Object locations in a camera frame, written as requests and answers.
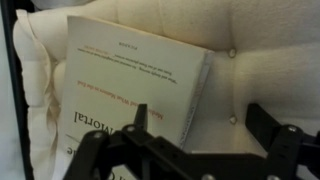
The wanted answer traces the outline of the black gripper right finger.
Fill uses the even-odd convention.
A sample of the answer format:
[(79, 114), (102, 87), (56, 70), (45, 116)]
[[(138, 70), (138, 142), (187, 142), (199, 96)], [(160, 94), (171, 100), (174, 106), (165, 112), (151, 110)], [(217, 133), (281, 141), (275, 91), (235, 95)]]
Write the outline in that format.
[(262, 175), (266, 180), (301, 180), (299, 165), (320, 178), (320, 137), (293, 124), (280, 124), (259, 104), (247, 106), (245, 126), (267, 152)]

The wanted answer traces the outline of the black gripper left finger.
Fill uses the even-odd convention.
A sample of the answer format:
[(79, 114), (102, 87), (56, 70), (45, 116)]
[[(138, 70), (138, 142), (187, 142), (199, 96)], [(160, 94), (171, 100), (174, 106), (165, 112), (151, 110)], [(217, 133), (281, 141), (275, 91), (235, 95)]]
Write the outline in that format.
[(125, 166), (138, 180), (190, 180), (185, 154), (162, 137), (146, 130), (147, 105), (138, 106), (133, 124), (109, 135), (84, 135), (63, 180), (107, 180), (116, 166)]

